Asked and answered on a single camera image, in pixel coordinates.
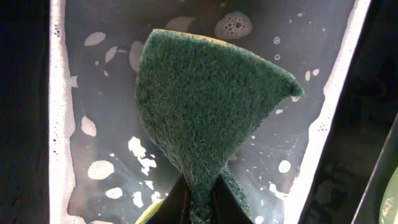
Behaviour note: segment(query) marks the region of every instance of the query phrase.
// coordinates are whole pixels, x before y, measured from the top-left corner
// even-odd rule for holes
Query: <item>abrasive pad texture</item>
[[[152,141],[192,190],[191,218],[206,220],[228,158],[276,105],[302,95],[293,75],[245,49],[155,29],[141,55],[136,103]]]

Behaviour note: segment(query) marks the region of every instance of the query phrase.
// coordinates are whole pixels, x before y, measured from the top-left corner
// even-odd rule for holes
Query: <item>sponge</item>
[[[228,158],[276,105],[302,95],[293,75],[245,49],[152,31],[139,64],[137,108],[152,141],[192,190],[191,219],[209,221],[211,189]]]

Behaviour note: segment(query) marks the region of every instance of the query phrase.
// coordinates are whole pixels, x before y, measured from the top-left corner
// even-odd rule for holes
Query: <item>green scouring pad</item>
[[[293,75],[245,49],[152,31],[141,55],[136,103],[151,139],[192,190],[194,223],[209,222],[211,189],[222,170],[248,213],[244,192],[225,168],[228,158],[276,105],[302,95]]]

